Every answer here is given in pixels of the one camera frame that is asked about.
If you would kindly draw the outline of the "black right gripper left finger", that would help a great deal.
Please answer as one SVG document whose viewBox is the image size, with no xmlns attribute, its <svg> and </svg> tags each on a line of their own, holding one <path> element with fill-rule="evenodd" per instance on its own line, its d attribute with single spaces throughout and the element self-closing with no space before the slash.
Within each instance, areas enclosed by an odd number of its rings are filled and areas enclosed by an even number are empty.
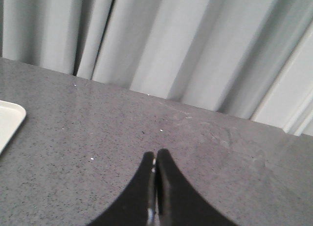
<svg viewBox="0 0 313 226">
<path fill-rule="evenodd" d="M 131 181 L 90 226 L 153 226 L 156 212 L 156 159 L 145 152 Z"/>
</svg>

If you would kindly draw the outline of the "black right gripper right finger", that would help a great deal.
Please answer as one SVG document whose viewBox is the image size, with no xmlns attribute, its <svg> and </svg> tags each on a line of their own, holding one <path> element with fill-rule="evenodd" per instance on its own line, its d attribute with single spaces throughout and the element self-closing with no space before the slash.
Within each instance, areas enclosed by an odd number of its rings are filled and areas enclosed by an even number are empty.
<svg viewBox="0 0 313 226">
<path fill-rule="evenodd" d="M 210 205 L 186 179 L 169 150 L 156 157 L 157 201 L 162 226 L 234 226 Z"/>
</svg>

